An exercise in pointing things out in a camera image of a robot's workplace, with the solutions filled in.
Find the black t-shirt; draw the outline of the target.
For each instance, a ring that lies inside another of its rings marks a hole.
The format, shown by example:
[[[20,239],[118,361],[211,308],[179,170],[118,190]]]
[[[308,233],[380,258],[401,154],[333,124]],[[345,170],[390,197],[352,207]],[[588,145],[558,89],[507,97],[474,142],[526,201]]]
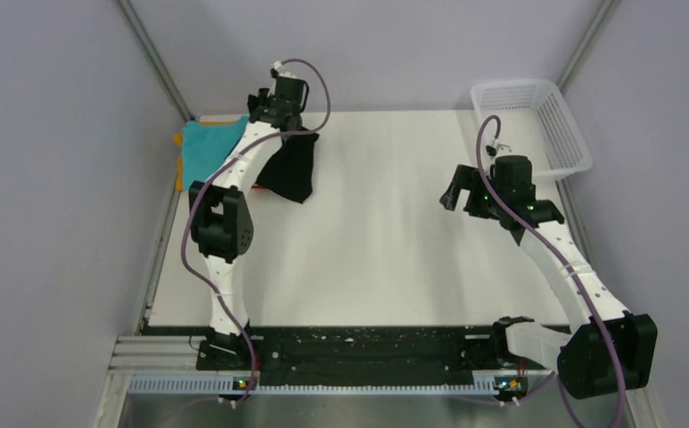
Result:
[[[304,203],[313,193],[317,133],[290,136],[261,170],[254,187],[287,201]]]

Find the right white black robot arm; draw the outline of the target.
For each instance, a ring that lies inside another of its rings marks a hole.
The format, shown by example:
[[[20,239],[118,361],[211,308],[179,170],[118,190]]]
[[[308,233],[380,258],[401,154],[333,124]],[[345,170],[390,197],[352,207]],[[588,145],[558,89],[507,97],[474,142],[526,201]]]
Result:
[[[557,205],[537,198],[531,161],[502,156],[487,171],[458,165],[440,204],[455,210],[463,191],[469,193],[464,212],[496,221],[537,266],[570,329],[563,333],[530,317],[502,317],[493,324],[491,360],[500,367],[522,358],[535,362],[555,372],[575,399],[644,388],[658,327],[611,293],[572,241]]]

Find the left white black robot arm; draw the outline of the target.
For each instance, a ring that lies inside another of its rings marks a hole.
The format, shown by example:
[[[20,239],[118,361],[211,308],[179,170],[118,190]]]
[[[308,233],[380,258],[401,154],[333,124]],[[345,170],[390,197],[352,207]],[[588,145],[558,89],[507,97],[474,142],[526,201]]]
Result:
[[[252,354],[242,337],[249,325],[242,286],[233,275],[254,234],[246,193],[262,184],[295,202],[311,194],[319,135],[302,124],[308,94],[307,81],[283,73],[249,96],[249,117],[232,138],[217,177],[197,180],[189,189],[190,237],[205,259],[214,294],[208,340],[231,368],[246,366]]]

